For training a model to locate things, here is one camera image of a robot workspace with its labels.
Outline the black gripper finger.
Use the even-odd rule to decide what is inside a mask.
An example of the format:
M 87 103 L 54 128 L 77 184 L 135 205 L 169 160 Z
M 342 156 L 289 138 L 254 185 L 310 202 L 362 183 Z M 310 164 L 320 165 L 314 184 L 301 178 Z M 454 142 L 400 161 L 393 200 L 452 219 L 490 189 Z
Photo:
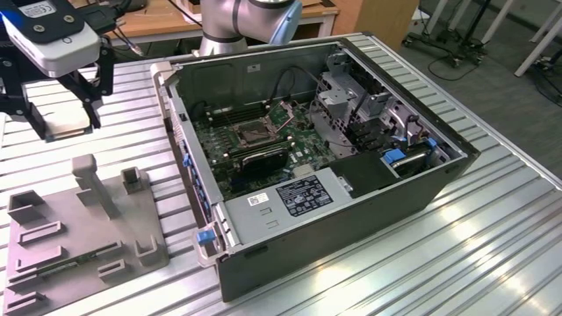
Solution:
M 109 36 L 102 36 L 99 58 L 94 65 L 97 66 L 97 76 L 93 80 L 87 80 L 83 74 L 75 70 L 58 78 L 58 81 L 81 99 L 90 119 L 90 126 L 101 128 L 102 123 L 97 110 L 103 106 L 102 97 L 114 93 L 115 52 Z
M 2 112 L 13 120 L 27 121 L 42 140 L 47 138 L 47 124 L 35 104 L 29 101 L 27 93 L 18 78 L 3 78 Z

